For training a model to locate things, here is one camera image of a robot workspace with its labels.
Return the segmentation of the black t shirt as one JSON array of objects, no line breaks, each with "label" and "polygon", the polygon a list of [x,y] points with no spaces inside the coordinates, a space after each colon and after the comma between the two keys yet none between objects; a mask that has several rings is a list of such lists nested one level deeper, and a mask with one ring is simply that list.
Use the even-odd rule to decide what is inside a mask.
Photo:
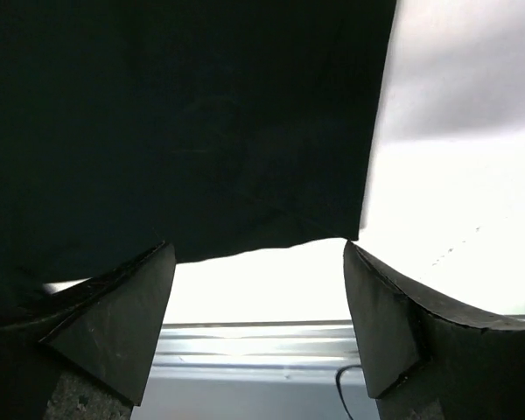
[{"label": "black t shirt", "polygon": [[160,242],[356,240],[393,1],[0,1],[0,313]]}]

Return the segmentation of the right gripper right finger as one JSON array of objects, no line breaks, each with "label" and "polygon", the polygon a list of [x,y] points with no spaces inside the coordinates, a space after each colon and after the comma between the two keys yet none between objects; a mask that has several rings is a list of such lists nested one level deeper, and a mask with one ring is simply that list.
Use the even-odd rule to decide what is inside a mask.
[{"label": "right gripper right finger", "polygon": [[367,394],[383,419],[525,420],[525,320],[459,302],[344,248]]}]

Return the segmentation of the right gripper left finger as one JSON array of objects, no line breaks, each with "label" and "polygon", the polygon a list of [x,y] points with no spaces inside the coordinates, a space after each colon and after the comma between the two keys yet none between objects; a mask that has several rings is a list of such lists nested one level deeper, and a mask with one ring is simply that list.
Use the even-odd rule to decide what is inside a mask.
[{"label": "right gripper left finger", "polygon": [[157,245],[0,313],[0,419],[128,419],[151,371],[176,267]]}]

